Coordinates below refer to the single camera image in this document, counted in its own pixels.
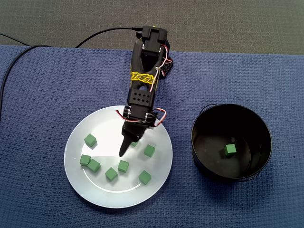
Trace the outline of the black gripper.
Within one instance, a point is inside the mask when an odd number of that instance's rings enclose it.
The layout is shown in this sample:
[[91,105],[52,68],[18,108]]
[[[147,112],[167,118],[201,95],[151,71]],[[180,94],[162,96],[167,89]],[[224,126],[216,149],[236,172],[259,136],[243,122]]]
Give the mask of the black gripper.
[[125,154],[131,142],[138,142],[143,137],[147,129],[153,129],[157,119],[153,118],[144,121],[123,118],[123,120],[123,142],[119,150],[119,156],[123,156]]

